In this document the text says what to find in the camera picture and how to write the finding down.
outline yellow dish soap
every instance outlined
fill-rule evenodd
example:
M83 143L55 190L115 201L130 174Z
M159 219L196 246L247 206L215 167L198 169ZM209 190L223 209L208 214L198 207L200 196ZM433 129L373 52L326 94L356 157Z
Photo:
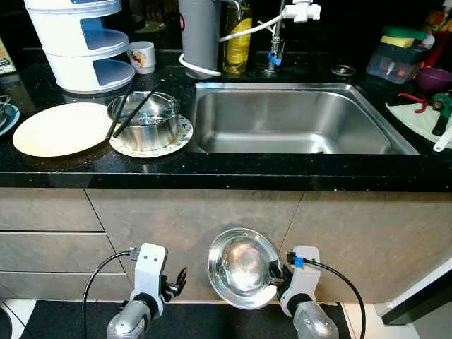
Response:
M225 32L222 36L231 35L251 28L251 7L242 1L242 20L237 20L237 10L230 4L227 5ZM249 42L251 35L242 35L224 42L223 46L223 71L235 75L246 71L248 62Z

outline beige plate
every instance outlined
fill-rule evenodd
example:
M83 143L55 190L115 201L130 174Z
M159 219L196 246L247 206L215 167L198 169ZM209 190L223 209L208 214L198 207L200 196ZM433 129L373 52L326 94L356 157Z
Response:
M105 140L110 124L104 105L59 105L25 120L16 129L13 144L20 152L35 157L70 155Z

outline small dish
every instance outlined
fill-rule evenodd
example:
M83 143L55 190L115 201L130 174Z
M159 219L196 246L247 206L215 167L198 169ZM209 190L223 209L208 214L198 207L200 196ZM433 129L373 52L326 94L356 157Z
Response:
M7 118L8 117L6 116L6 114L0 115L0 130L1 130L1 127L3 127L3 125L5 124Z
M125 145L120 138L111 138L110 145L117 152L128 155L129 157L162 157L183 148L187 143L189 143L192 136L193 126L191 125L191 122L186 117L178 114L176 140L163 148L159 148L157 150L132 150L127 147L127 145Z
M0 136L4 135L7 131L12 129L16 122L19 120L20 116L19 109L12 104L6 104L4 107L4 112L6 120L4 121L3 126L0 126Z
M3 126L6 120L4 107L9 103L10 100L11 97L9 95L0 95L0 128L1 126Z

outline stainless steel sink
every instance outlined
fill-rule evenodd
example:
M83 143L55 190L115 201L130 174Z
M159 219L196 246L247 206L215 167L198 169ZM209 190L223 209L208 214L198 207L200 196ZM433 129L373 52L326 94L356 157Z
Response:
M212 153L419 154L347 84L197 83L193 119Z

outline black granite countertop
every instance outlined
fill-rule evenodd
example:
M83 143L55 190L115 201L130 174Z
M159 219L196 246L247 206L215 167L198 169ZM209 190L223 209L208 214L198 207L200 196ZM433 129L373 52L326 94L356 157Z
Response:
M194 81L177 64L177 51L162 52L153 74L136 76L135 90L148 90L160 78L162 91L175 96L181 113L190 119ZM330 72L338 59L324 54L285 55L286 66L267 77L263 63L235 78L215 81L350 83L410 142L420 155L327 155L200 153L187 147L161 158L137 159L101 143L90 150L61 158L36 158L17 151L14 129L0 136L0 186L3 187L95 187L184 189L284 189L325 191L451 191L452 151L436 154L433 144L404 127L385 108L406 85L394 85L358 71L353 78ZM10 94L20 109L19 123L46 108L70 102L107 104L123 90L106 95L74 95L54 80L49 65L33 62L22 71L0 77L0 93Z

